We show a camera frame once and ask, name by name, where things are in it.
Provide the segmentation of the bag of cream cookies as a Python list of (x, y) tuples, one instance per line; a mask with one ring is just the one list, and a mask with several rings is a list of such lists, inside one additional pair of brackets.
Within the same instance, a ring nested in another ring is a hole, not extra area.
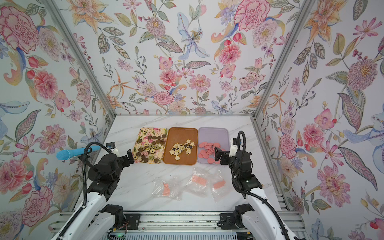
[(188, 193), (204, 198), (208, 191), (209, 176), (206, 170), (195, 167), (193, 174), (185, 185), (185, 190)]

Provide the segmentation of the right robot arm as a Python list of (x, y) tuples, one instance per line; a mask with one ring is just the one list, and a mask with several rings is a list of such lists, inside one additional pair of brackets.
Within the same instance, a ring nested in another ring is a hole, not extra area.
[(215, 148), (215, 161), (229, 166), (235, 191), (247, 201), (236, 206), (232, 214), (220, 214), (218, 226), (223, 230), (247, 230), (255, 240), (297, 240), (298, 236), (269, 203), (262, 184), (252, 173), (251, 155), (237, 147), (230, 151)]

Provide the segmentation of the bag of brown cookies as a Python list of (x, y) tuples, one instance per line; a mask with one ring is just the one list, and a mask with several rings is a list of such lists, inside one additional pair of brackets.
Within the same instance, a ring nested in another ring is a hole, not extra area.
[(155, 179), (154, 188), (152, 191), (153, 198), (169, 198), (172, 200), (180, 200), (180, 187), (179, 179), (177, 177), (171, 178), (169, 181), (162, 179)]

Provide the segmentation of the pile of cream star cookies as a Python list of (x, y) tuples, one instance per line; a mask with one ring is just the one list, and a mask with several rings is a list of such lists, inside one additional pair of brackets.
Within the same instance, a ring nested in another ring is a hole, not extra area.
[(190, 155), (194, 146), (195, 143), (191, 140), (187, 140), (184, 144), (176, 143), (173, 145), (169, 153), (171, 156), (175, 157), (176, 161), (179, 161), (181, 159), (180, 154), (185, 153), (186, 155)]

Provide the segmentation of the lilac plastic tray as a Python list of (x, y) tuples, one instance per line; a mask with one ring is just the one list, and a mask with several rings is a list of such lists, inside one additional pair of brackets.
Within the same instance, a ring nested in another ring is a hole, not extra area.
[(224, 128), (201, 127), (199, 129), (198, 145), (201, 142), (220, 143), (222, 146), (220, 150), (230, 150), (229, 133)]

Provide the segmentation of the pile of pink cookies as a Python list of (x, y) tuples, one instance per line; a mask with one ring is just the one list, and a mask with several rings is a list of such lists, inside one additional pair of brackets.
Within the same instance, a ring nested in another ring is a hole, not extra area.
[(220, 161), (215, 161), (215, 149), (222, 147), (220, 143), (201, 142), (198, 147), (198, 163), (210, 165), (220, 164)]

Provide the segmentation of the brown wooden tray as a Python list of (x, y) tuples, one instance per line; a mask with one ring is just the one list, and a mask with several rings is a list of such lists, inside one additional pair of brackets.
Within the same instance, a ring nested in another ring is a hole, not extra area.
[(172, 127), (168, 131), (163, 162), (168, 165), (193, 166), (198, 155), (198, 130)]

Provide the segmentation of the blue microphone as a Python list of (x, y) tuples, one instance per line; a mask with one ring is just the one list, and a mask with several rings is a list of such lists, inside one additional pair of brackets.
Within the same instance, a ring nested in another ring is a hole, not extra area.
[[(96, 152), (100, 149), (101, 149), (101, 147), (98, 145), (90, 146), (90, 148), (87, 151), (87, 154), (90, 154), (92, 152)], [(85, 153), (85, 148), (74, 149), (74, 150), (62, 150), (56, 154), (56, 157), (60, 161), (67, 161), (67, 160), (70, 160), (74, 157), (83, 155), (84, 153)]]

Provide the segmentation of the bag of pink cookies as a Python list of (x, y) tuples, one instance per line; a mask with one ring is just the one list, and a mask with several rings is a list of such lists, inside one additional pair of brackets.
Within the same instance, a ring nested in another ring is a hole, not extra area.
[(211, 175), (210, 190), (215, 203), (220, 202), (230, 193), (230, 186), (222, 177), (221, 172)]

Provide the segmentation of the black microphone stand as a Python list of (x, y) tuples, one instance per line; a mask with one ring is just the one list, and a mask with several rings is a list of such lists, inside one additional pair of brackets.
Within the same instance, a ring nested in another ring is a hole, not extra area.
[(93, 164), (90, 162), (92, 152), (92, 148), (89, 148), (87, 152), (84, 152), (82, 155), (79, 155), (79, 160), (82, 162), (83, 169), (85, 168), (84, 166), (88, 166), (90, 168), (93, 167)]

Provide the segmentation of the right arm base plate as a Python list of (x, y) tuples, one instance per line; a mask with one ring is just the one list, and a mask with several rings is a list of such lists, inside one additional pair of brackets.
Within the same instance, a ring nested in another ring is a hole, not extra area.
[(243, 204), (235, 207), (231, 213), (219, 214), (217, 226), (222, 230), (249, 230), (248, 227), (255, 227), (260, 224), (259, 218), (250, 204)]

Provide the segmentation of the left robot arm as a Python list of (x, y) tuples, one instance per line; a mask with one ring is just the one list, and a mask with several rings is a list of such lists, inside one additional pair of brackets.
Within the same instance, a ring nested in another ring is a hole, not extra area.
[(116, 190), (124, 168), (135, 163), (131, 150), (118, 157), (108, 153), (95, 165), (89, 165), (92, 181), (80, 207), (54, 235), (54, 240), (98, 240), (108, 230), (115, 231), (128, 224), (122, 206), (108, 204)]

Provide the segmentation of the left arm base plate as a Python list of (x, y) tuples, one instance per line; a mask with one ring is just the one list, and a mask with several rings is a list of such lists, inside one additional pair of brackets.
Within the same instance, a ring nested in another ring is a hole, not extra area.
[(98, 223), (96, 221), (97, 227), (100, 227), (103, 230), (138, 230), (139, 223), (141, 219), (141, 214), (123, 214), (121, 215), (112, 215), (109, 213), (99, 214)]

